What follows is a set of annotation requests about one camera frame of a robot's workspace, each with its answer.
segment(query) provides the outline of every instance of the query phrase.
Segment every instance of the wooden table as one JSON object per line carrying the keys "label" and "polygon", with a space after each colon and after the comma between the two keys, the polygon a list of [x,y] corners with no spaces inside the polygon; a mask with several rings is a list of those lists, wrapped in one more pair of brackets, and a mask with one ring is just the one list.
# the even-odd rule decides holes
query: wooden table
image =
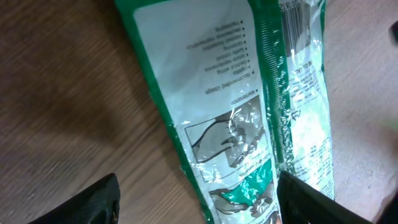
{"label": "wooden table", "polygon": [[[203,223],[113,2],[3,0],[0,17],[0,223],[110,172],[120,223]],[[396,187],[396,20],[396,0],[328,2],[336,200],[370,220]]]}

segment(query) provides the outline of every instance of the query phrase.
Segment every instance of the plastic package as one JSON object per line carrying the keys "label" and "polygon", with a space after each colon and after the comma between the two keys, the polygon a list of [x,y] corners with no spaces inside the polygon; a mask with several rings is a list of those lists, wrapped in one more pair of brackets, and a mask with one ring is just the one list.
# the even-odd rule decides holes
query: plastic package
{"label": "plastic package", "polygon": [[116,4],[207,223],[280,223],[281,169],[333,197],[325,2]]}

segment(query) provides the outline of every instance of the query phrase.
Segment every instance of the white label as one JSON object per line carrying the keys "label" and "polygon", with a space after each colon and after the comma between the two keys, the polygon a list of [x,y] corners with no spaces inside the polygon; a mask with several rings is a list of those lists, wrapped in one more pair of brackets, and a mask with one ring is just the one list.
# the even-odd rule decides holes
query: white label
{"label": "white label", "polygon": [[[215,222],[275,219],[276,176],[249,3],[166,1],[136,10],[134,18]],[[271,176],[262,169],[268,164]],[[255,200],[228,198],[254,174],[269,178],[259,181]]]}

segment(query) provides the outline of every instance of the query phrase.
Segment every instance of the green and white packaging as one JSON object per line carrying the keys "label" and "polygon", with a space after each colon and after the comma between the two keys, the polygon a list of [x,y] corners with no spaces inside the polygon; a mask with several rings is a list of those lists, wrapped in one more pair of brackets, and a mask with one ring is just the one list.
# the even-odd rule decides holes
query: green and white packaging
{"label": "green and white packaging", "polygon": [[334,197],[324,1],[116,4],[207,223],[280,223],[281,169]]}

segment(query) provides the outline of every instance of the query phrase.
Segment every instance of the green border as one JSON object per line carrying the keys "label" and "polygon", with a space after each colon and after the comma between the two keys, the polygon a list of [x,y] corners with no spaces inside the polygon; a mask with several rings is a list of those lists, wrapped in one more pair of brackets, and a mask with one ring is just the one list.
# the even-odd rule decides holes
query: green border
{"label": "green border", "polygon": [[277,1],[249,0],[256,26],[257,54],[271,142],[278,170],[295,173],[290,128],[289,73],[282,33],[282,12]]}
{"label": "green border", "polygon": [[319,2],[318,7],[320,7],[321,10],[321,32],[322,32],[322,65],[321,65],[321,71],[324,75],[325,78],[325,67],[324,65],[324,59],[325,59],[325,14],[326,14],[326,4],[327,1],[326,0],[322,0]]}
{"label": "green border", "polygon": [[[150,87],[150,95],[157,105],[166,123],[167,132],[176,147],[182,170],[185,172],[185,175],[198,195],[206,222],[214,223],[214,217],[208,208],[206,200],[196,182],[189,161],[185,156],[183,146],[178,138],[170,113],[156,82],[144,45],[139,36],[137,24],[134,22],[133,14],[136,9],[163,1],[166,0],[116,0],[116,5],[121,13],[127,34],[134,45],[138,61]],[[290,122],[289,119],[286,119],[288,114],[281,113],[281,111],[286,111],[286,109],[290,108],[289,91],[284,91],[289,85],[289,76],[287,73],[285,47],[281,31],[282,14],[279,9],[278,0],[248,0],[248,2],[252,8],[256,26],[256,45],[259,65],[261,76],[263,80],[265,80],[263,82],[264,96],[267,99],[267,103],[270,105],[267,107],[270,110],[268,112],[274,114],[274,116],[269,119],[272,145],[280,149],[277,151],[276,156],[280,159],[279,161],[283,162],[283,158],[286,157],[283,155],[286,150],[283,149],[286,145],[291,144],[291,134]],[[289,128],[280,128],[281,125],[288,125]]]}

